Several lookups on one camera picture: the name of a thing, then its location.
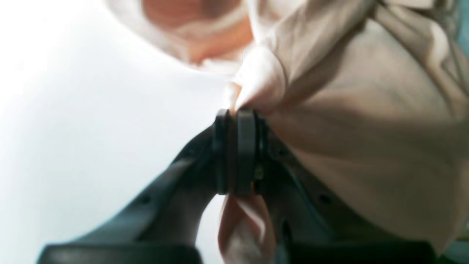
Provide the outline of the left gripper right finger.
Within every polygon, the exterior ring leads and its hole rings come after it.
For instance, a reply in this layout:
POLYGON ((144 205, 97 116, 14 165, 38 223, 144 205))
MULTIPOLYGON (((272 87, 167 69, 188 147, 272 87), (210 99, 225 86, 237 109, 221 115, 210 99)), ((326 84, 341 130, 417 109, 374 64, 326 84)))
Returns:
POLYGON ((234 192, 263 197, 274 264, 434 264, 427 242, 394 236, 360 217, 307 171, 252 110, 234 118, 234 192))

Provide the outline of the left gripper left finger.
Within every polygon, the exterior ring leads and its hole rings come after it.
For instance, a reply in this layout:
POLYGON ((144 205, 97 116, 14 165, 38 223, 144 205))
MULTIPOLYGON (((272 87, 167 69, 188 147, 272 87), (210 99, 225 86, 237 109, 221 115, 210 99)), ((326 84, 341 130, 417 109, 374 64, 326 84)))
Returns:
POLYGON ((230 115, 191 140, 169 167, 116 216, 63 244, 50 244, 39 264, 201 264, 195 247, 202 214, 228 190, 225 172, 230 115))

